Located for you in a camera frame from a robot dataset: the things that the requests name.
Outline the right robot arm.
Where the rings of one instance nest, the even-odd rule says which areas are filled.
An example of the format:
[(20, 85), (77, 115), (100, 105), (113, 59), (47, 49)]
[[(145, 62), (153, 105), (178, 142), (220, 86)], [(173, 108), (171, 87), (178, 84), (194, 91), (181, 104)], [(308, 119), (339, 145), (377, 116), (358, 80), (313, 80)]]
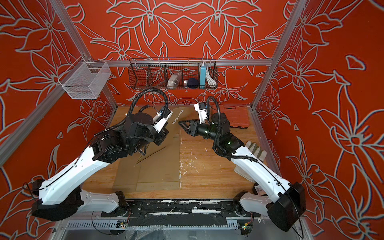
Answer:
[(284, 232), (300, 223), (306, 211), (304, 187), (298, 182), (292, 184), (272, 171), (232, 134), (230, 122), (215, 98), (195, 104), (194, 108), (199, 119), (180, 121), (179, 126), (190, 136), (213, 140), (213, 151), (243, 170), (265, 192), (265, 195), (238, 194), (240, 207), (245, 212), (268, 216)]

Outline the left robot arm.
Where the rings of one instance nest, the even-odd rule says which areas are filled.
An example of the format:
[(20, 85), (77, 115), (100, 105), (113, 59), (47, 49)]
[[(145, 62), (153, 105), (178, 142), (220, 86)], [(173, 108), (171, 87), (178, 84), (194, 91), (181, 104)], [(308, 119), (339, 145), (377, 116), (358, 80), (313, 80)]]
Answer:
[[(134, 113), (136, 103), (147, 93), (164, 98), (156, 116)], [(31, 194), (38, 197), (31, 214), (48, 221), (61, 221), (82, 212), (102, 212), (106, 217), (123, 217), (131, 212), (122, 192), (98, 194), (85, 191), (81, 184), (116, 160), (140, 153), (145, 156), (149, 145), (160, 146), (168, 135), (166, 125), (173, 112), (169, 99), (160, 89), (149, 88), (136, 94), (126, 117), (94, 135), (84, 151), (63, 170), (47, 180), (33, 182)]]

